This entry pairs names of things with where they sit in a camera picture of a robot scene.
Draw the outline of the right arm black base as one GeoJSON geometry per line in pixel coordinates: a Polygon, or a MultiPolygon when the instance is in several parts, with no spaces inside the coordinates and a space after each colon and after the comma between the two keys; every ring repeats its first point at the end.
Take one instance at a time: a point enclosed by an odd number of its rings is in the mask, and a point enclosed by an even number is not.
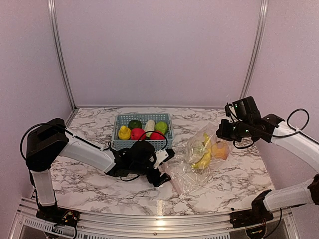
{"type": "Polygon", "coordinates": [[[271,192],[266,190],[260,193],[251,203],[251,208],[247,210],[233,211],[230,214],[230,223],[233,228],[251,226],[265,223],[274,218],[271,211],[268,211],[263,203],[265,196],[271,192]]]}

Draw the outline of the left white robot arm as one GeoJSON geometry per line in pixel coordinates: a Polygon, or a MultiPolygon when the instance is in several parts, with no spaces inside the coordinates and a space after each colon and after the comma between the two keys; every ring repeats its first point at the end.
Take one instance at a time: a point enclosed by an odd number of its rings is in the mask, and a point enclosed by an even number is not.
{"type": "Polygon", "coordinates": [[[53,222],[63,217],[62,209],[57,206],[50,172],[57,157],[71,158],[122,180],[128,175],[145,176],[150,184],[159,187],[171,180],[159,167],[175,156],[173,149],[164,146],[156,150],[141,139],[121,150],[115,150],[111,145],[100,148],[70,132],[61,118],[29,128],[20,141],[20,153],[37,192],[37,202],[53,222]]]}

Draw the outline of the clear zip top bag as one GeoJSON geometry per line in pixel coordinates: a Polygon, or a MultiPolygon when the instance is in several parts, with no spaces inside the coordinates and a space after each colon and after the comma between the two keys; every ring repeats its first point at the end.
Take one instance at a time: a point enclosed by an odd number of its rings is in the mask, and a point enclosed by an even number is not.
{"type": "Polygon", "coordinates": [[[217,172],[218,169],[224,164],[234,149],[230,142],[219,139],[216,136],[216,131],[217,126],[213,125],[212,123],[208,123],[183,145],[182,153],[177,154],[172,160],[163,165],[165,173],[171,176],[170,182],[179,196],[184,195],[185,197],[202,188],[211,178],[213,173],[217,172]],[[226,160],[218,159],[212,156],[212,161],[206,169],[195,170],[192,169],[191,166],[198,161],[189,161],[187,146],[191,141],[195,140],[204,142],[204,133],[207,133],[210,136],[212,145],[220,141],[227,143],[230,153],[226,160]]]}

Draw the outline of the white fake cauliflower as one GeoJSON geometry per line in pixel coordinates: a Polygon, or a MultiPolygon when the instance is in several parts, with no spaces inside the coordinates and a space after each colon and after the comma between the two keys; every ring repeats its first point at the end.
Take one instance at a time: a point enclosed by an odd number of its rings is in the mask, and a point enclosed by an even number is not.
{"type": "Polygon", "coordinates": [[[206,147],[204,142],[200,140],[191,141],[188,146],[188,157],[189,161],[199,161],[206,153],[206,147]]]}

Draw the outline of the light blue plastic basket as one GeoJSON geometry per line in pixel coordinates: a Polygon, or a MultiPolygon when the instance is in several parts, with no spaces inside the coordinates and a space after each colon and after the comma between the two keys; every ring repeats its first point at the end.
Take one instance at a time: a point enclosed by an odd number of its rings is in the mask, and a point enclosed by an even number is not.
{"type": "Polygon", "coordinates": [[[137,141],[150,143],[156,151],[172,148],[173,125],[169,113],[119,114],[112,135],[114,148],[131,148],[137,141]]]}

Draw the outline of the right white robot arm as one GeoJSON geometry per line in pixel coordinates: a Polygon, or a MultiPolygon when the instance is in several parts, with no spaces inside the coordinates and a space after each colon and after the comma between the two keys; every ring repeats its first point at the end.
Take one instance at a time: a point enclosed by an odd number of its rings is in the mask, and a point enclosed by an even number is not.
{"type": "MultiPolygon", "coordinates": [[[[288,119],[273,113],[262,116],[252,96],[227,103],[225,113],[228,118],[221,121],[216,132],[219,139],[233,144],[244,138],[253,143],[263,140],[294,155],[315,172],[319,171],[318,141],[306,135],[303,128],[292,127],[288,119]]],[[[305,204],[319,204],[318,174],[302,183],[261,193],[252,201],[247,219],[257,223],[266,212],[305,204]]]]}

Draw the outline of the green fake pear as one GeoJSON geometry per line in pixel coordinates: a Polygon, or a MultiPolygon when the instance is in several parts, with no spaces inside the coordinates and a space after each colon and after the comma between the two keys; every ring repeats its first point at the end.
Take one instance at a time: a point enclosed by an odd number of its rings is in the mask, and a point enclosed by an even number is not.
{"type": "Polygon", "coordinates": [[[168,125],[164,121],[157,122],[155,124],[155,131],[159,131],[162,134],[166,135],[168,131],[168,125]]]}

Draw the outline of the yellow fake banana bunch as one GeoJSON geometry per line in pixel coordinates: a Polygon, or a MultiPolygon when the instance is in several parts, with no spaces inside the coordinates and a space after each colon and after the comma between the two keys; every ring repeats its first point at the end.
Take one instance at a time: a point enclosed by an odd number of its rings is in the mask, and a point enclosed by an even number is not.
{"type": "Polygon", "coordinates": [[[211,143],[211,138],[210,136],[207,134],[207,133],[204,133],[203,134],[204,136],[204,142],[203,142],[203,156],[201,157],[201,159],[193,164],[191,166],[192,169],[195,169],[195,170],[204,170],[206,169],[209,164],[211,163],[212,161],[212,152],[211,152],[211,148],[212,148],[212,143],[211,143]]]}

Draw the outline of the red fake apple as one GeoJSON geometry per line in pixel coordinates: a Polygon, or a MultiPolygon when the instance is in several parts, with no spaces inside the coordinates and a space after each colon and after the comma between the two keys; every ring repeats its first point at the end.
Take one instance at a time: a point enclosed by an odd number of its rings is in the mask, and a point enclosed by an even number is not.
{"type": "Polygon", "coordinates": [[[143,129],[136,128],[131,130],[131,137],[130,140],[132,141],[139,141],[139,140],[145,140],[146,139],[146,134],[143,129]]]}

